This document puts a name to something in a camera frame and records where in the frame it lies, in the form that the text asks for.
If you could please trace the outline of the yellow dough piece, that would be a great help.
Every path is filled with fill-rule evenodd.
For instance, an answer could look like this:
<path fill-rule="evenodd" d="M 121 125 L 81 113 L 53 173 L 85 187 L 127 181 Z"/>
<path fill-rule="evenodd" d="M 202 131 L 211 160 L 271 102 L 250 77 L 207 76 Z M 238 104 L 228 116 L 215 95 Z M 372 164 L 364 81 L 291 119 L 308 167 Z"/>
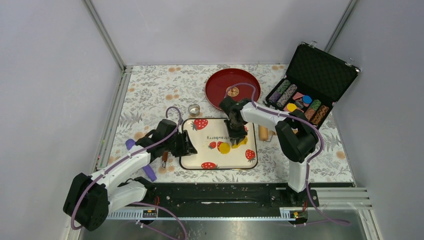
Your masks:
<path fill-rule="evenodd" d="M 237 148 L 239 148 L 240 146 L 242 146 L 242 145 L 246 145 L 247 144 L 247 142 L 248 142 L 248 137 L 246 136 L 243 140 L 241 140 L 239 143 L 237 143 L 237 144 L 233 144 L 232 146 L 231 146 L 231 148 L 232 149 L 237 149 Z"/>

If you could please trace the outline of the metal scraper wooden handle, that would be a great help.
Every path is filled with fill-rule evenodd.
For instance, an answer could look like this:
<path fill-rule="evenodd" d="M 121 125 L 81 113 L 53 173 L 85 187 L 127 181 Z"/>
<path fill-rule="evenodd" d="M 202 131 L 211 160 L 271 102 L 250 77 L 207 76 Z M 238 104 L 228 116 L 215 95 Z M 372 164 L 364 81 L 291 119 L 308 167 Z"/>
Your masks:
<path fill-rule="evenodd" d="M 168 151 L 165 151 L 162 154 L 162 158 L 161 158 L 161 167 L 163 169 L 166 169 L 166 167 L 167 167 L 168 157 L 169 157 L 169 152 Z"/>

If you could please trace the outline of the round yellow dough wrapper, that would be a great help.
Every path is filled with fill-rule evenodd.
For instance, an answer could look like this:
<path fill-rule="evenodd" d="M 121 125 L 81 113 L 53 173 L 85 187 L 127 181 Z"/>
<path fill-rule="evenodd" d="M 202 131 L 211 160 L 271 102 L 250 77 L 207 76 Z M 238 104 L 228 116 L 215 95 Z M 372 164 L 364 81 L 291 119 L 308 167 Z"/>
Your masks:
<path fill-rule="evenodd" d="M 220 141 L 217 144 L 217 149 L 221 154 L 225 155 L 231 151 L 232 147 L 228 143 Z"/>

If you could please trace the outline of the wooden dough roller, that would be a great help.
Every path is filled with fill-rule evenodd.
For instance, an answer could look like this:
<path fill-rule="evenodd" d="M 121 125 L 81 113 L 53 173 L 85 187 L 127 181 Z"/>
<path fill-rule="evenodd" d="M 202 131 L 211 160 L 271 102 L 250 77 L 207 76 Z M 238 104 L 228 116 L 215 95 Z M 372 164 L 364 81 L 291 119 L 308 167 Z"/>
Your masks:
<path fill-rule="evenodd" d="M 258 137 L 260 141 L 270 142 L 275 133 L 271 130 L 268 130 L 266 127 L 259 125 L 258 126 Z"/>

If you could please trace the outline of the strawberry print rectangular tray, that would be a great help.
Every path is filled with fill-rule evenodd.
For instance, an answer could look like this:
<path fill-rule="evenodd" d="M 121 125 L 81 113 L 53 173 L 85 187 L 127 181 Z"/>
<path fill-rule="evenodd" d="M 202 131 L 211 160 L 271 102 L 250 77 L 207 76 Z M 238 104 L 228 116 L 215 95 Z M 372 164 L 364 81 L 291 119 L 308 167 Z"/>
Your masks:
<path fill-rule="evenodd" d="M 189 118 L 184 121 L 182 129 L 188 131 L 198 152 L 180 158 L 180 165 L 186 170 L 248 170 L 258 163 L 253 123 L 245 125 L 247 144 L 231 148 L 228 154 L 221 154 L 217 148 L 218 142 L 232 147 L 223 118 Z"/>

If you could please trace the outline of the clear tape roll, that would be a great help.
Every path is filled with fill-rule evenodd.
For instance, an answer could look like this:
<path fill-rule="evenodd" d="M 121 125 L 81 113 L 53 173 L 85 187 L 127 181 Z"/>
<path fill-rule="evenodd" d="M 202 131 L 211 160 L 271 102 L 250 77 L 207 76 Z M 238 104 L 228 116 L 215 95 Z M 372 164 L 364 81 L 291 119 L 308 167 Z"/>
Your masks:
<path fill-rule="evenodd" d="M 198 117 L 201 113 L 201 108 L 198 104 L 191 104 L 188 107 L 188 113 L 191 117 Z"/>

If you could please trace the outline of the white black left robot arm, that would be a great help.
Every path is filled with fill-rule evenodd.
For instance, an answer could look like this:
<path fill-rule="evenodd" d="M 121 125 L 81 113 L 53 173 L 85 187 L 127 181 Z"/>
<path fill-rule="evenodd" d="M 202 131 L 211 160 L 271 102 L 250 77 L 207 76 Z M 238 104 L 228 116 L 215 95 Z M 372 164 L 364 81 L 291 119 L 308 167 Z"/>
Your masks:
<path fill-rule="evenodd" d="M 90 175 L 79 173 L 72 180 L 63 205 L 63 212 L 71 218 L 74 230 L 85 228 L 93 231 L 114 212 L 127 205 L 140 202 L 152 204 L 155 192 L 142 182 L 126 182 L 135 171 L 147 168 L 151 181 L 156 180 L 150 164 L 163 153 L 175 157 L 197 154 L 187 130 L 169 119 L 162 119 L 157 127 L 138 139 L 128 153 L 111 165 Z"/>

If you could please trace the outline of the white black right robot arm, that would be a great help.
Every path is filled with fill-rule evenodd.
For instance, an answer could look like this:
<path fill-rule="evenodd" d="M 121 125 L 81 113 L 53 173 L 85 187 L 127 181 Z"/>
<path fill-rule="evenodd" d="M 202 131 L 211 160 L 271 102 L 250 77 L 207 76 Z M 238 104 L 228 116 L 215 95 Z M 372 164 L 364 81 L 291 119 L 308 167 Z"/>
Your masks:
<path fill-rule="evenodd" d="M 293 206 L 301 205 L 307 199 L 306 157 L 315 151 L 319 142 L 316 127 L 307 121 L 300 110 L 277 112 L 247 98 L 235 101 L 227 96 L 219 107 L 227 115 L 224 122 L 233 146 L 240 144 L 247 136 L 245 125 L 248 123 L 257 124 L 276 133 L 280 148 L 289 160 L 290 189 L 286 193 L 287 201 Z"/>

